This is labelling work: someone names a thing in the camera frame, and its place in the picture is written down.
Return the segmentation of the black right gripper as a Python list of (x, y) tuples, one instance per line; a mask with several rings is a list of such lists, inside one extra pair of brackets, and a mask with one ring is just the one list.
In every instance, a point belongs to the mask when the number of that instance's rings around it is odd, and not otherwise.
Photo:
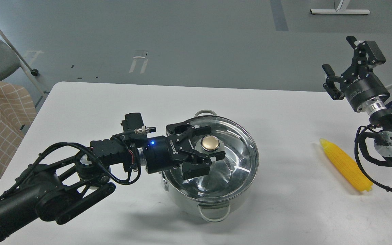
[(350, 66), (342, 73), (342, 78), (336, 76), (331, 65), (322, 65), (326, 74), (323, 88), (333, 100), (343, 100), (344, 97), (356, 113), (363, 110), (361, 105), (375, 97), (385, 102), (390, 93), (380, 79), (373, 73), (373, 68), (386, 62), (386, 58), (375, 41), (359, 41), (354, 36), (347, 36), (347, 42), (354, 50)]

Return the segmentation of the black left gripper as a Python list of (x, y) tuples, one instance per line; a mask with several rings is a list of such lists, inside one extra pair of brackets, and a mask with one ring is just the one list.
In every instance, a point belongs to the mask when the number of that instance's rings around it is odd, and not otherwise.
[(224, 151), (204, 154), (191, 149), (189, 139), (195, 136), (208, 135), (211, 126), (195, 127), (191, 124), (166, 125), (168, 136), (160, 135), (147, 138), (144, 144), (146, 171), (153, 174), (181, 166), (181, 176), (184, 180), (202, 177), (210, 174), (213, 162), (223, 160)]

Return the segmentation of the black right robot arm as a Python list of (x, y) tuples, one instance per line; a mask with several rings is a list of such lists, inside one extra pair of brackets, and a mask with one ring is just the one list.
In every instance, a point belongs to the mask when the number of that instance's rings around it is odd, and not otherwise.
[(369, 125), (358, 127), (355, 135), (355, 161), (372, 183), (392, 192), (391, 187), (370, 178), (359, 159), (361, 154), (370, 163), (392, 168), (392, 101), (387, 102), (390, 93), (373, 72), (386, 58), (374, 41), (353, 36), (346, 40), (354, 50), (351, 64), (340, 76), (331, 65), (322, 65), (326, 74), (323, 88), (332, 100), (347, 99), (356, 113), (368, 114)]

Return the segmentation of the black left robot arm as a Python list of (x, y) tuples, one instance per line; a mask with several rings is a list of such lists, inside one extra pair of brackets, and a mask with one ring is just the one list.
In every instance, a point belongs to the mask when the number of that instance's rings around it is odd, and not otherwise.
[[(184, 179), (208, 175), (216, 160), (225, 158), (211, 126), (195, 126), (191, 119), (166, 126), (167, 135), (147, 127), (140, 113), (129, 113), (121, 122), (123, 132), (89, 146), (59, 142), (46, 148), (15, 184), (0, 195), (0, 242), (37, 218), (62, 225), (112, 194), (116, 184), (132, 185), (140, 167), (148, 174), (181, 168)], [(132, 172), (138, 171), (131, 179)]]

